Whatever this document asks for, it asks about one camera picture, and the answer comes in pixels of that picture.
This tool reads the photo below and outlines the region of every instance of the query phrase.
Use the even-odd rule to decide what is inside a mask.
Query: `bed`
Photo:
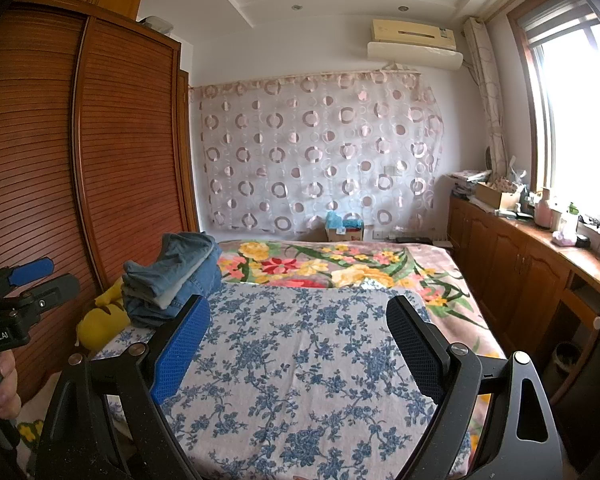
[[[419,244],[239,240],[220,244],[212,323],[177,394],[161,406],[204,478],[394,478],[435,410],[384,319],[405,294],[445,337],[504,356],[446,251]],[[128,327],[96,358],[149,339]],[[117,397],[109,398],[127,433]],[[464,474],[488,397],[453,472]]]

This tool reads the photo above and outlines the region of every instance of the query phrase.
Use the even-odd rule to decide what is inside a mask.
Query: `circle pattern curtain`
[[[329,210],[417,232],[444,124],[419,72],[359,72],[196,89],[208,211],[218,228],[282,235]]]

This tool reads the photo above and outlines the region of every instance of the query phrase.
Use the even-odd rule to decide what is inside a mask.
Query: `wooden wardrobe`
[[[16,0],[0,20],[0,267],[49,256],[81,285],[15,351],[24,400],[124,261],[197,230],[179,65],[179,43],[85,2]]]

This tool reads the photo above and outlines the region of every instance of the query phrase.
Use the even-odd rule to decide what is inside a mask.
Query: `pikachu plush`
[[[122,277],[95,299],[96,308],[82,318],[75,331],[78,340],[91,351],[105,345],[129,325],[129,316],[122,305]]]

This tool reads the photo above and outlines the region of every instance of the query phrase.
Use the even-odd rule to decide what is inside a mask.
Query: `white wall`
[[[223,83],[301,73],[356,71],[381,68],[383,62],[366,60],[370,41],[371,16],[319,16],[274,22],[232,34],[194,47],[192,84]],[[439,174],[460,169],[484,167],[486,133],[478,87],[466,68],[449,72],[422,68],[433,88],[445,121],[443,153]],[[192,135],[200,125],[191,111]],[[206,176],[203,156],[194,153],[196,195],[201,227],[210,229],[206,218]],[[440,178],[436,184],[435,225],[437,236],[444,237],[450,182]],[[227,232],[225,237],[235,238]]]
[[[531,122],[525,76],[516,40],[506,14],[496,17],[487,26],[495,54],[502,89],[504,108],[503,131],[509,157],[516,156],[516,169],[526,170],[524,181],[531,174]]]
[[[180,69],[189,73],[189,84],[191,84],[193,76],[193,45],[173,33],[169,36],[172,40],[179,41],[182,44],[180,48]]]

